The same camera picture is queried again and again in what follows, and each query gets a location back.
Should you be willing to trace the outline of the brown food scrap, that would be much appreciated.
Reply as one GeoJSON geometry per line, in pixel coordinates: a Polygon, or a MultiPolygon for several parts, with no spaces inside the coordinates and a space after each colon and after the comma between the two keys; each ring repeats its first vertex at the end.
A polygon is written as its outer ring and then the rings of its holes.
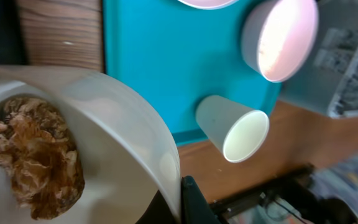
{"type": "Polygon", "coordinates": [[[41,98],[7,100],[0,120],[0,167],[20,207],[51,220],[81,197],[85,180],[77,146],[59,110],[41,98]]]}

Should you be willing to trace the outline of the white bowl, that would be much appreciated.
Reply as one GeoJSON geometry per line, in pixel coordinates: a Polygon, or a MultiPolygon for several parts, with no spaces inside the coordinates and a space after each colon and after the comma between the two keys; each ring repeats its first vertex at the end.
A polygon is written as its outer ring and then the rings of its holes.
{"type": "Polygon", "coordinates": [[[154,108],[120,81],[72,67],[0,65],[0,109],[13,96],[55,105],[71,131],[85,178],[82,196],[54,223],[135,223],[156,194],[152,223],[181,220],[180,159],[154,108]]]}

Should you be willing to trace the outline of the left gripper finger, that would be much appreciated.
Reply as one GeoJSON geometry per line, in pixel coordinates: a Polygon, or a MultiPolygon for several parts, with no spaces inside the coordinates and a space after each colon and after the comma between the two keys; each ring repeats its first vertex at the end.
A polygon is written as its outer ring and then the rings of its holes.
{"type": "Polygon", "coordinates": [[[181,179],[181,222],[220,224],[192,176],[181,179]]]}

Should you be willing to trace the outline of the pink bowl with rice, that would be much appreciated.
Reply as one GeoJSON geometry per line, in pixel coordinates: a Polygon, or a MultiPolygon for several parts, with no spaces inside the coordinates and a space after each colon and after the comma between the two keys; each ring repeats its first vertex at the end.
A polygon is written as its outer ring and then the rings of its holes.
{"type": "Polygon", "coordinates": [[[243,60],[270,82],[289,79],[313,48],[318,20],[315,0],[270,0],[258,4],[242,29],[243,60]]]}

